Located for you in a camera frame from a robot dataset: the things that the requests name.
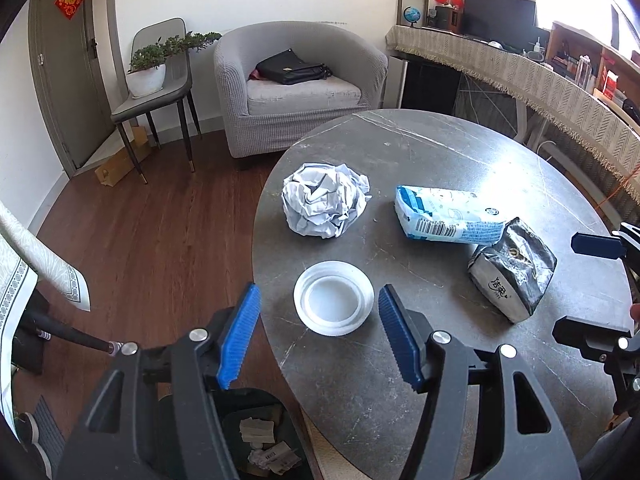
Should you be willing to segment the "silver foil snack bag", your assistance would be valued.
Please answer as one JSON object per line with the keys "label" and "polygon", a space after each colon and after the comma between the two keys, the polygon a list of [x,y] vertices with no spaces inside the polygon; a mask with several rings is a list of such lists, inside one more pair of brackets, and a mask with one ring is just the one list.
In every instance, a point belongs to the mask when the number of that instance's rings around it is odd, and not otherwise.
{"label": "silver foil snack bag", "polygon": [[512,324],[531,318],[558,264],[547,244],[520,218],[496,244],[479,247],[468,264],[471,281]]}

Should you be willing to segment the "white plastic lid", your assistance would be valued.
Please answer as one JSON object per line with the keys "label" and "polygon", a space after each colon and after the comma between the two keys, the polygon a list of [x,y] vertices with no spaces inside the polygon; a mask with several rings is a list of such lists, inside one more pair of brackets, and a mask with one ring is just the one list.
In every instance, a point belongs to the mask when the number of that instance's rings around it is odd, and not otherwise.
{"label": "white plastic lid", "polygon": [[299,319],[314,333],[341,337],[367,321],[375,293],[367,275],[350,263],[323,261],[297,279],[293,300]]}

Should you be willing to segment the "blue white snack bag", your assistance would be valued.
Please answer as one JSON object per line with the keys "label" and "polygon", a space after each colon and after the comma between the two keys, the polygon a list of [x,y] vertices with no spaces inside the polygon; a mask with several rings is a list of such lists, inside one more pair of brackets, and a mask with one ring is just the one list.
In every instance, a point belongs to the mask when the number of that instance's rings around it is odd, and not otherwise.
{"label": "blue white snack bag", "polygon": [[394,207],[401,229],[412,240],[493,245],[510,222],[473,192],[398,185]]}

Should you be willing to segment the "white paper ball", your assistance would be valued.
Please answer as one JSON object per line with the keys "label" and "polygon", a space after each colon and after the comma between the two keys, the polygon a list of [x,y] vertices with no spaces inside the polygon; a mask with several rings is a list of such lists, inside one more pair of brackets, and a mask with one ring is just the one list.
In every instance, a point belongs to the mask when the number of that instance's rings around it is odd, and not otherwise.
{"label": "white paper ball", "polygon": [[363,214],[370,182],[345,164],[305,162],[283,180],[281,198],[294,233],[328,240],[342,236]]}

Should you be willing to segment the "round grey marble table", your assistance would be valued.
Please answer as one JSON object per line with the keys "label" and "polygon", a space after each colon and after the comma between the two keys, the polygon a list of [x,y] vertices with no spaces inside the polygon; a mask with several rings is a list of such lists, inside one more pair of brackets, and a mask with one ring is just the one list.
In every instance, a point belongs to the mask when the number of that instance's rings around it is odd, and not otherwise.
{"label": "round grey marble table", "polygon": [[[283,180],[305,162],[345,164],[369,178],[366,210],[340,237],[302,237],[286,224]],[[486,300],[466,272],[470,246],[406,237],[394,209],[401,184],[473,192],[538,234],[558,266],[535,314],[512,324]],[[424,400],[401,379],[376,314],[344,337],[318,335],[299,319],[294,285],[321,261],[348,262],[374,287],[392,284],[406,307],[471,347],[513,344],[548,394],[575,454],[583,456],[611,419],[614,388],[599,364],[557,344],[552,328],[558,318],[572,316],[631,329],[622,263],[570,248],[577,232],[605,231],[566,177],[498,132],[418,110],[353,114],[314,129],[287,150],[262,191],[253,242],[262,322],[298,403],[323,437],[373,479],[400,475]]]}

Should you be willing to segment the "cardboard box on floor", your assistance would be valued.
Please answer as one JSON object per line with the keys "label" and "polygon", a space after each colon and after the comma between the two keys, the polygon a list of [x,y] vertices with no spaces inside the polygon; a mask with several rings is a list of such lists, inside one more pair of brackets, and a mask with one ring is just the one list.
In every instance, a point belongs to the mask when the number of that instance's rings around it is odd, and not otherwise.
{"label": "cardboard box on floor", "polygon": [[[130,146],[137,157],[138,162],[142,162],[152,153],[152,146],[148,139],[148,134],[142,126],[132,128],[134,140]],[[134,163],[131,161],[126,148],[121,148],[112,155],[106,162],[94,170],[94,174],[102,185],[115,186],[120,180],[126,177],[131,170],[134,170]]]}

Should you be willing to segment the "white patterned tablecloth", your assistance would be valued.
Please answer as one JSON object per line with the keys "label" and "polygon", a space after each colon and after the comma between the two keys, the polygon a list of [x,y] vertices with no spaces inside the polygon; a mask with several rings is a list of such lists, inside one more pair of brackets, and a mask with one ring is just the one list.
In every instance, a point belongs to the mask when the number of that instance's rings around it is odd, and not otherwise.
{"label": "white patterned tablecloth", "polygon": [[1,415],[15,432],[12,347],[18,322],[42,278],[79,310],[90,311],[84,276],[60,258],[1,205]]}

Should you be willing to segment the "black computer monitor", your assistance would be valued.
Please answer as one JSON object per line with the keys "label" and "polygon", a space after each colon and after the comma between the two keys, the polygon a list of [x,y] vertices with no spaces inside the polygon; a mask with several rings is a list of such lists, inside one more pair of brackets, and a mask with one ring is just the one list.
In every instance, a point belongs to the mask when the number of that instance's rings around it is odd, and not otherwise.
{"label": "black computer monitor", "polygon": [[464,0],[461,32],[503,47],[526,49],[537,37],[532,0]]}

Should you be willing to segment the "grey dining chair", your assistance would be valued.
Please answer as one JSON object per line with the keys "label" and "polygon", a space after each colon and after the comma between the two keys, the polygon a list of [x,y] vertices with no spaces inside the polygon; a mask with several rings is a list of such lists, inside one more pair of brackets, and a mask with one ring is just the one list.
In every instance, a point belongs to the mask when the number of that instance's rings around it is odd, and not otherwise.
{"label": "grey dining chair", "polygon": [[[150,44],[155,44],[158,40],[166,40],[175,36],[183,38],[185,34],[186,24],[184,24],[182,18],[170,18],[169,20],[146,26],[145,28],[140,29],[136,33],[136,36],[134,36],[134,40],[132,40],[131,53],[149,46]],[[165,78],[159,89],[147,96],[140,96],[140,98],[135,98],[132,91],[129,90],[127,99],[116,107],[112,113],[112,122],[117,128],[119,136],[122,139],[122,145],[125,148],[130,162],[134,164],[134,168],[136,168],[144,183],[148,183],[148,181],[144,176],[140,162],[138,161],[136,154],[134,154],[134,149],[130,145],[126,130],[122,124],[124,122],[129,122],[138,116],[145,115],[146,118],[148,118],[153,139],[156,143],[160,143],[151,113],[164,106],[175,105],[178,110],[183,144],[186,149],[186,158],[188,159],[190,170],[194,172],[195,167],[192,145],[189,126],[186,121],[186,107],[184,106],[184,102],[188,102],[189,104],[189,110],[198,134],[202,134],[202,130],[200,128],[200,123],[198,122],[198,113],[195,109],[191,89],[192,75],[190,58],[189,52],[186,51],[171,56],[165,62]]]}

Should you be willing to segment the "black leather bag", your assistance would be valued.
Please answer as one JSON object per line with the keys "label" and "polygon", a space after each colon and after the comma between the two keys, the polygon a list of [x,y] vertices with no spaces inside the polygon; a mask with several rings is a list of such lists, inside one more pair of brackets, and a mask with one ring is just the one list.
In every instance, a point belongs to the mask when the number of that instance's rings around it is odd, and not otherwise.
{"label": "black leather bag", "polygon": [[326,79],[333,75],[328,66],[304,62],[291,49],[266,58],[257,64],[256,70],[262,78],[286,86]]}

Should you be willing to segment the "potted green bonsai plant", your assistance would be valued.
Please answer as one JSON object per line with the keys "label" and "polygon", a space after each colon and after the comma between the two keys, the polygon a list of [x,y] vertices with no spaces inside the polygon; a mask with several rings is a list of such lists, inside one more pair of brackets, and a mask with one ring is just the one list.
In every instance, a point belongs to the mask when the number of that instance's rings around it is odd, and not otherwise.
{"label": "potted green bonsai plant", "polygon": [[207,49],[222,35],[219,32],[187,32],[183,37],[160,38],[154,44],[135,50],[131,55],[127,86],[134,99],[141,99],[163,88],[166,62],[178,54]]}

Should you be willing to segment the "small blue globe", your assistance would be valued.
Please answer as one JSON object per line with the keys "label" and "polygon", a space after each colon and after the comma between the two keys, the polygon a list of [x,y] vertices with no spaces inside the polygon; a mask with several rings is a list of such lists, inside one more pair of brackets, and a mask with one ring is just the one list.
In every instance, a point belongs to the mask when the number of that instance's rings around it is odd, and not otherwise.
{"label": "small blue globe", "polygon": [[409,27],[421,27],[422,26],[422,12],[415,6],[406,6],[402,9],[401,19],[404,24]]}

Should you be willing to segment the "framed picture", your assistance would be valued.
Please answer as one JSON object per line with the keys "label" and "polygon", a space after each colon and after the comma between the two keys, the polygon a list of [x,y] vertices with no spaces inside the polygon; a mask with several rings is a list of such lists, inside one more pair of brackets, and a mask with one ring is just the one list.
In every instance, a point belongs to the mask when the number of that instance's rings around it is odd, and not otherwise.
{"label": "framed picture", "polygon": [[426,26],[426,20],[427,20],[427,14],[428,14],[428,4],[429,3],[430,3],[430,0],[397,0],[397,12],[396,12],[397,18],[396,18],[396,23],[398,25],[401,25],[401,26],[408,26],[407,24],[404,24],[402,22],[402,19],[401,19],[402,9],[405,8],[406,6],[415,6],[423,14],[422,26],[421,27],[425,27]]}

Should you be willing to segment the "grey door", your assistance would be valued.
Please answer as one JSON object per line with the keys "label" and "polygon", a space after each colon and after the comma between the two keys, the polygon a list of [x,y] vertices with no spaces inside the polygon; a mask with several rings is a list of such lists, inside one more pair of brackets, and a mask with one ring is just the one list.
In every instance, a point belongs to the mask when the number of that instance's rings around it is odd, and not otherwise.
{"label": "grey door", "polygon": [[66,174],[73,177],[114,131],[93,0],[84,0],[71,20],[55,0],[29,0],[28,41],[43,121]]}

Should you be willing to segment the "red door decoration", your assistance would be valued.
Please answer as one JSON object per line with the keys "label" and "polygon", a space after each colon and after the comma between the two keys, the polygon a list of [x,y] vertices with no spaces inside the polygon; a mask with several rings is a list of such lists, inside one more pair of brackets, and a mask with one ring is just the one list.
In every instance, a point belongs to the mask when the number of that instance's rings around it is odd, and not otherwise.
{"label": "red door decoration", "polygon": [[55,0],[55,5],[68,20],[71,20],[83,2],[84,0]]}

